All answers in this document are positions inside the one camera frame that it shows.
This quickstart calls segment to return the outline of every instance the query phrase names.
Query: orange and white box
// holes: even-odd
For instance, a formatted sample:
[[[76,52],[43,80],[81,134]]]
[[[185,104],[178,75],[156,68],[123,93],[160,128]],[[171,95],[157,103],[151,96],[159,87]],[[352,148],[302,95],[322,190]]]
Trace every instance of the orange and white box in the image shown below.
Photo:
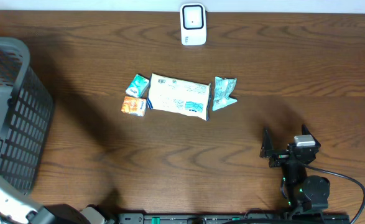
[[[145,116],[146,100],[126,96],[124,97],[124,102],[122,103],[121,111],[123,113],[133,114],[136,116]]]

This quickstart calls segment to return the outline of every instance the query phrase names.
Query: teal box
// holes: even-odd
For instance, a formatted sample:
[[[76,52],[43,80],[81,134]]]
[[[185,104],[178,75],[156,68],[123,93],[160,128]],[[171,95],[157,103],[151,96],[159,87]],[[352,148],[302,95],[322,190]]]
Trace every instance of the teal box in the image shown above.
[[[145,93],[148,86],[149,80],[137,74],[132,83],[128,86],[126,93],[129,96],[140,98]]]

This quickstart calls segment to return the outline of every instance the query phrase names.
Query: white wall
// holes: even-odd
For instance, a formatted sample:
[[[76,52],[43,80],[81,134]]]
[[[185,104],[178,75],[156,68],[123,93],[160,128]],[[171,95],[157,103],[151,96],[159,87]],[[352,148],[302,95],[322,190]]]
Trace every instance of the white wall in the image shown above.
[[[178,11],[201,2],[209,12],[365,13],[365,0],[0,0],[0,9]]]

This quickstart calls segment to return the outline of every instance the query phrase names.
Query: light blue wrapper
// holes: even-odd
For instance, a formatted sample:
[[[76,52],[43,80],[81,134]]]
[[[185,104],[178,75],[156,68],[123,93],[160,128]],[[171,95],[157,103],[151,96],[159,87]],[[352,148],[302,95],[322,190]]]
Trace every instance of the light blue wrapper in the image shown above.
[[[140,98],[145,93],[148,86],[149,80],[137,74],[128,86],[126,93],[129,96]]]
[[[224,79],[215,77],[213,111],[224,108],[225,106],[231,105],[238,101],[237,99],[229,97],[236,86],[237,80],[237,78]]]

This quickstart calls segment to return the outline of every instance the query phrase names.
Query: gray plastic basket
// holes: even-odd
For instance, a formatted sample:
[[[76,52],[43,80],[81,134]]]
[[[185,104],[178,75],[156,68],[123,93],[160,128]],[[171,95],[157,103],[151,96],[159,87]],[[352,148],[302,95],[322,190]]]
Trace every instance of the gray plastic basket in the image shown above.
[[[53,99],[20,40],[0,37],[0,175],[24,194],[37,177]]]

